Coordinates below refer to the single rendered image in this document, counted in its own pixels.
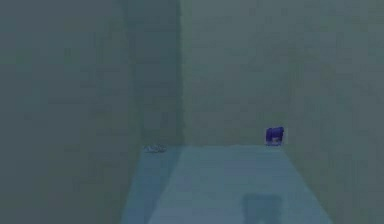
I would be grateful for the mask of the pale grey sandal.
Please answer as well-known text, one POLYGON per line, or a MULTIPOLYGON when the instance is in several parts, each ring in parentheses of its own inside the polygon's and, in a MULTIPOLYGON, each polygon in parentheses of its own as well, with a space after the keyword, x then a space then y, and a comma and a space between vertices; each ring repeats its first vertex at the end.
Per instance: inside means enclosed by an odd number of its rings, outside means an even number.
POLYGON ((143 147, 144 152, 146 153, 162 153, 166 151, 164 145, 148 145, 143 147))

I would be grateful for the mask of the blue carton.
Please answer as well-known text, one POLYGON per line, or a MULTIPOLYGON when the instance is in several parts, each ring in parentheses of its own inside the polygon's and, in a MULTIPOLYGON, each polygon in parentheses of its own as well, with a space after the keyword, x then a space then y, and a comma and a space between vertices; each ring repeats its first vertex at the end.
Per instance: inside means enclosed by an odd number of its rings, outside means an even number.
POLYGON ((273 127, 266 130, 265 141, 269 146, 279 146, 283 142, 284 128, 273 127))

